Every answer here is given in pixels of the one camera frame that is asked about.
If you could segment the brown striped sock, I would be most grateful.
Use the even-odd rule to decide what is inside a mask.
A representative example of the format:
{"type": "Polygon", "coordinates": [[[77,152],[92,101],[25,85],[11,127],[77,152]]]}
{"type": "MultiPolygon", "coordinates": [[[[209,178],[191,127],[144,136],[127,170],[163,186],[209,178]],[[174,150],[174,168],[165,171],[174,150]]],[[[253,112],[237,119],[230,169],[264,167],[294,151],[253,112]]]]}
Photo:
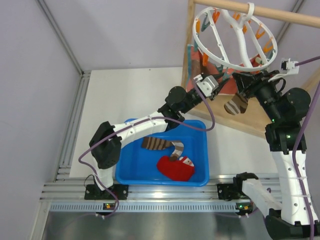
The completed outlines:
{"type": "Polygon", "coordinates": [[[169,156],[170,162],[177,161],[184,151],[184,144],[180,140],[166,140],[151,136],[143,138],[141,147],[152,151],[162,151],[174,147],[172,154],[169,156]]]}
{"type": "Polygon", "coordinates": [[[244,114],[248,107],[248,99],[242,94],[236,93],[224,104],[224,110],[230,115],[244,114]]]}

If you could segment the salmon pink cloth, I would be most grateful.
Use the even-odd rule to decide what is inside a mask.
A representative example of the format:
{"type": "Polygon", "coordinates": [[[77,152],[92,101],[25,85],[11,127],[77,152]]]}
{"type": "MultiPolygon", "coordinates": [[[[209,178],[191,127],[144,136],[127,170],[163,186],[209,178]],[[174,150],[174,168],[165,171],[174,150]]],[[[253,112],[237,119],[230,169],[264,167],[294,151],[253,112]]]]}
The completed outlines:
{"type": "Polygon", "coordinates": [[[226,68],[221,64],[215,64],[208,61],[207,65],[203,65],[203,54],[200,50],[194,51],[194,46],[191,44],[187,45],[187,91],[193,88],[191,83],[192,79],[203,73],[205,75],[217,75],[224,73],[224,76],[218,79],[220,83],[222,80],[229,78],[228,82],[224,85],[220,91],[220,95],[234,95],[237,92],[236,81],[232,74],[235,72],[233,68],[226,68]]]}

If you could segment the white round clip hanger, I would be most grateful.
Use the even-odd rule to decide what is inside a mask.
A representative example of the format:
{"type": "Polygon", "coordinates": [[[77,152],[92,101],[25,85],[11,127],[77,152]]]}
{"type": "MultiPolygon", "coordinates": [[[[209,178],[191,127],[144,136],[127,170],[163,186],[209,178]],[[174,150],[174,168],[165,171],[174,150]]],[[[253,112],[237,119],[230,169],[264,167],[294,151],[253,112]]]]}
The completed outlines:
{"type": "Polygon", "coordinates": [[[259,72],[268,68],[278,54],[271,30],[254,16],[255,5],[247,12],[206,7],[194,18],[192,50],[201,65],[214,65],[222,71],[259,72]]]}

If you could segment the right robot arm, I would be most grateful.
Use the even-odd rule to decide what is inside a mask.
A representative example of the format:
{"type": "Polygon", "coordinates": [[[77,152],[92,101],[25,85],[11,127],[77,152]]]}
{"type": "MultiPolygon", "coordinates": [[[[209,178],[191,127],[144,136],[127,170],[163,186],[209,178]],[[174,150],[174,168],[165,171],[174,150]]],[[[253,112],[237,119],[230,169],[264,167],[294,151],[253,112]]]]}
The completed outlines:
{"type": "Polygon", "coordinates": [[[253,173],[240,173],[233,179],[238,198],[248,197],[262,213],[269,236],[274,240],[313,239],[320,234],[320,220],[314,210],[306,173],[307,144],[302,120],[308,117],[312,102],[299,87],[277,89],[277,72],[236,72],[237,95],[256,98],[270,119],[265,138],[276,164],[281,201],[264,189],[253,173]]]}

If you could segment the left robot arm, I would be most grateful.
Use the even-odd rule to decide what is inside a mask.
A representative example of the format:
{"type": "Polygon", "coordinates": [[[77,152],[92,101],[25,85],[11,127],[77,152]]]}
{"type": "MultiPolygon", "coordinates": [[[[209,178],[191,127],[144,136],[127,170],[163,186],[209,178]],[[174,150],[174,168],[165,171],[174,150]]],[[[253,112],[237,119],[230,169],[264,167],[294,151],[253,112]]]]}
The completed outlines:
{"type": "Polygon", "coordinates": [[[165,103],[152,114],[129,122],[111,125],[108,121],[100,124],[89,142],[95,166],[87,164],[93,171],[94,188],[103,199],[113,196],[113,167],[118,163],[122,148],[151,134],[164,133],[179,125],[185,127],[183,114],[200,103],[213,100],[229,81],[223,73],[200,73],[192,80],[193,88],[186,91],[181,86],[173,87],[165,103]]]}

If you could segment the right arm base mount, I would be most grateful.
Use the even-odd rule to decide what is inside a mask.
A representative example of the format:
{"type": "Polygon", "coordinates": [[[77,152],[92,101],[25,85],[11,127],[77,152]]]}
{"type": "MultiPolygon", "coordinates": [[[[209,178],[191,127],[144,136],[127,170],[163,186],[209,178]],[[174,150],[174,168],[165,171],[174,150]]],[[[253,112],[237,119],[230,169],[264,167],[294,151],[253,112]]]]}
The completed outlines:
{"type": "Polygon", "coordinates": [[[233,183],[219,183],[217,186],[217,194],[219,200],[232,201],[244,200],[248,197],[242,192],[240,186],[233,183]]]}

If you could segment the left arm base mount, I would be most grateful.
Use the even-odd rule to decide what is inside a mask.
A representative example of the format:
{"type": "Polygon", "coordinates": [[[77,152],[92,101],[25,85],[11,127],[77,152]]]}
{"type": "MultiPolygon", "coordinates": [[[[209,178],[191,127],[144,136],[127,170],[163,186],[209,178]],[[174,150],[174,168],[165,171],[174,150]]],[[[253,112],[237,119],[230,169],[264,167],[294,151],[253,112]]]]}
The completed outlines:
{"type": "MultiPolygon", "coordinates": [[[[95,179],[93,178],[92,184],[86,184],[86,181],[89,177],[93,175],[89,175],[83,182],[85,187],[84,199],[85,200],[114,200],[115,197],[109,193],[107,190],[101,190],[95,179]]],[[[124,184],[113,184],[109,190],[117,197],[118,200],[126,200],[129,193],[129,186],[124,184]]]]}

